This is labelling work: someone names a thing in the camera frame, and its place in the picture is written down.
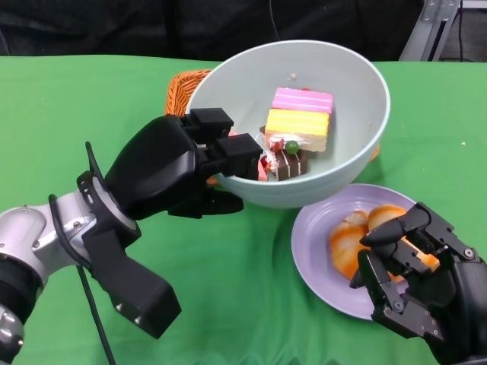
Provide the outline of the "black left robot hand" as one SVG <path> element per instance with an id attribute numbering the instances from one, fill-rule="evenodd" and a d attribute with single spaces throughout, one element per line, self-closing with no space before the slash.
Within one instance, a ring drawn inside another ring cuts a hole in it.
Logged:
<path id="1" fill-rule="evenodd" d="M 104 177 L 121 212 L 140 221 L 162 211 L 190 218 L 241 211 L 242 198 L 207 183 L 218 174 L 258 178 L 263 150 L 251 135 L 230 135 L 233 124 L 221 108 L 149 122 Z"/>

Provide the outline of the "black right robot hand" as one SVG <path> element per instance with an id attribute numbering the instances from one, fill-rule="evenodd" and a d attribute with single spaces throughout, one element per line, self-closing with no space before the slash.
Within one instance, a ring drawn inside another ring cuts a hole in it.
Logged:
<path id="1" fill-rule="evenodd" d="M 418 202 L 361 244 L 350 286 L 367 288 L 375 322 L 422 338 L 439 364 L 486 362 L 486 263 L 454 226 Z"/>

